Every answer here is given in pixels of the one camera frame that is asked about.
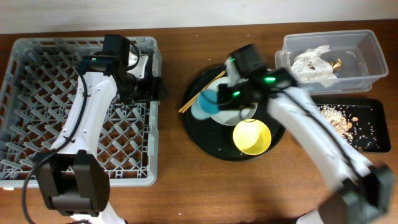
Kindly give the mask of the white paper napkin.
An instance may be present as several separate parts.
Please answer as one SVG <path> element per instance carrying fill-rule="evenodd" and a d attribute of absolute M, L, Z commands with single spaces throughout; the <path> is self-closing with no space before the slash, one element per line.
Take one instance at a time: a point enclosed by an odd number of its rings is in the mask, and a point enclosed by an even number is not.
<path fill-rule="evenodd" d="M 322 45 L 314 49 L 307 49 L 304 53 L 294 58 L 290 67 L 296 80 L 303 82 L 319 82 L 325 88 L 337 82 L 337 76 L 333 73 L 330 62 L 320 56 L 330 51 L 329 45 Z"/>

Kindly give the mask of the peanut shells and rice waste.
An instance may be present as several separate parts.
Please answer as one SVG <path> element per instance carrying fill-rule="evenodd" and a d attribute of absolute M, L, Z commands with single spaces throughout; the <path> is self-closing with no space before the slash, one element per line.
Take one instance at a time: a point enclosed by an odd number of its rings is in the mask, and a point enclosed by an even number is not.
<path fill-rule="evenodd" d="M 368 115 L 360 115 L 362 112 L 372 112 L 371 108 L 322 104 L 318 105 L 318 110 L 357 151 L 373 152 L 379 149 L 375 125 L 371 124 Z"/>

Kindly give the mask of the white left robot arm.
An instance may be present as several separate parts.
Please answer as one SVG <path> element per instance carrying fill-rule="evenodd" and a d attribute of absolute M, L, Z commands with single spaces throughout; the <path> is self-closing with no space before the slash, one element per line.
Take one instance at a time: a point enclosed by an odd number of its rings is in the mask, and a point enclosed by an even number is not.
<path fill-rule="evenodd" d="M 50 152 L 36 155 L 31 170 L 46 207 L 77 223 L 125 223 L 109 203 L 111 181 L 97 160 L 100 132 L 112 100 L 125 105 L 149 106 L 144 120 L 147 136 L 142 151 L 148 153 L 146 171 L 150 186 L 157 178 L 159 133 L 157 113 L 161 77 L 147 71 L 149 55 L 103 53 L 83 57 L 76 97 L 65 125 Z"/>

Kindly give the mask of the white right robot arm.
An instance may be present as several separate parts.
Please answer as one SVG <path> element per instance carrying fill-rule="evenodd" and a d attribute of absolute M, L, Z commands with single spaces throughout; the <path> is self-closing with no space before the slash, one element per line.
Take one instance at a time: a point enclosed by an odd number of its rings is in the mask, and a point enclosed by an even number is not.
<path fill-rule="evenodd" d="M 221 110 L 266 103 L 269 116 L 288 130 L 323 176 L 332 194 L 291 223 L 371 223 L 389 211 L 395 175 L 374 166 L 320 114 L 310 95 L 284 68 L 221 84 Z"/>

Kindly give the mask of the light blue plastic cup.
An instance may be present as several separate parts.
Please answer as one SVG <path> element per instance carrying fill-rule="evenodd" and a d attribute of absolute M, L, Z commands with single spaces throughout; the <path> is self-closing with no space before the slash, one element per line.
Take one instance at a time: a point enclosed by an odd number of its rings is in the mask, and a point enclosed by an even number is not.
<path fill-rule="evenodd" d="M 191 107 L 192 116 L 197 120 L 205 120 L 220 112 L 216 101 L 217 92 L 214 90 L 201 91 Z"/>

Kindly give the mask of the yellow plastic bowl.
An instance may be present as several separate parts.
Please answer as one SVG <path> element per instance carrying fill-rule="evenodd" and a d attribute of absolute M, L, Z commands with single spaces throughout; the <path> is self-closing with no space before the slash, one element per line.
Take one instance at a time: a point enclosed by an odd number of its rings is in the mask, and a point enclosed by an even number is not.
<path fill-rule="evenodd" d="M 272 134 L 268 126 L 262 121 L 245 119 L 235 126 L 233 142 L 243 154 L 256 156 L 270 148 Z"/>

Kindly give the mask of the gold foil wrapper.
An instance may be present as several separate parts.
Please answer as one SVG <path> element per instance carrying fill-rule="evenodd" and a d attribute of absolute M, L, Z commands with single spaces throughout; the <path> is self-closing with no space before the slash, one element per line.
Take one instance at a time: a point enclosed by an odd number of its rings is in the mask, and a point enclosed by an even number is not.
<path fill-rule="evenodd" d="M 330 65 L 331 65 L 333 71 L 337 71 L 343 67 L 343 61 L 340 58 L 338 58 L 337 61 L 330 62 Z"/>

